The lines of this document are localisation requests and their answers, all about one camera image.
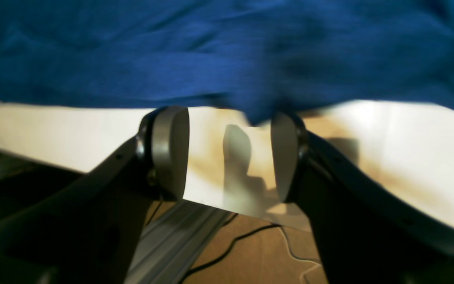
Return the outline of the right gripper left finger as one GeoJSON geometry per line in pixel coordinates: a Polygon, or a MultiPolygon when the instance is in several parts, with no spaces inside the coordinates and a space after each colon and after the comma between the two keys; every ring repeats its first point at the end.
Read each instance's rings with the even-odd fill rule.
{"type": "Polygon", "coordinates": [[[97,167],[49,166],[0,178],[0,284],[121,284],[154,201],[180,201],[186,107],[145,115],[97,167]]]}

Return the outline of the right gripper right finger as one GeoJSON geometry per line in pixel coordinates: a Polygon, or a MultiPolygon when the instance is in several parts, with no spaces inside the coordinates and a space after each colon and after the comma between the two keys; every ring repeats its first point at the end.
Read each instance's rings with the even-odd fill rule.
{"type": "Polygon", "coordinates": [[[294,114],[271,119],[276,189],[310,223],[330,284],[454,284],[454,228],[364,174],[294,114]]]}

